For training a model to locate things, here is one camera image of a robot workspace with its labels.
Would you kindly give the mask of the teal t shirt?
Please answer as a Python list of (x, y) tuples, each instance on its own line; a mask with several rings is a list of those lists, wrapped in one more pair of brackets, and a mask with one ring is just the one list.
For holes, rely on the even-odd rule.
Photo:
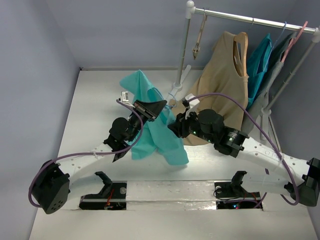
[[(151, 103), (164, 99), (159, 90), (141, 70), (126, 76), (119, 84), (133, 94), (134, 101)], [(168, 125), (175, 120), (173, 112), (166, 105), (156, 120), (148, 121), (144, 125), (141, 138), (131, 148), (132, 159), (142, 160), (157, 151), (169, 165), (182, 166), (188, 164), (189, 160), (183, 140), (168, 128)]]

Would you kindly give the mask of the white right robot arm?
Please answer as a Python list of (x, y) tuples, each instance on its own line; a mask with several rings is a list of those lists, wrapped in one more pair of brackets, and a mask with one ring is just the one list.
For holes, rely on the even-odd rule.
[(274, 172), (279, 179), (271, 180), (280, 194), (289, 195), (298, 203), (315, 207), (320, 195), (320, 161), (313, 157), (310, 160), (298, 159), (286, 154), (277, 155), (246, 133), (225, 126), (223, 117), (212, 109), (199, 113), (191, 112), (177, 115), (168, 128), (178, 137), (196, 136), (208, 143), (219, 153), (249, 161)]

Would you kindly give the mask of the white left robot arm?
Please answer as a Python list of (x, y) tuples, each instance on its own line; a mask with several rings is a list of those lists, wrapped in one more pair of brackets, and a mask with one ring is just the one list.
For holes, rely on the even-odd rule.
[(94, 184), (95, 194), (92, 197), (106, 200), (113, 197), (115, 186), (101, 170), (102, 167), (123, 158), (138, 143), (144, 125), (157, 119), (167, 101), (136, 100), (131, 106), (120, 100), (117, 103), (129, 109), (130, 116), (116, 118), (107, 139), (93, 151), (71, 153), (46, 161), (29, 186), (28, 200), (31, 205), (49, 215), (61, 209), (73, 195), (86, 198), (88, 195), (80, 193), (75, 182), (90, 175), (101, 179)]

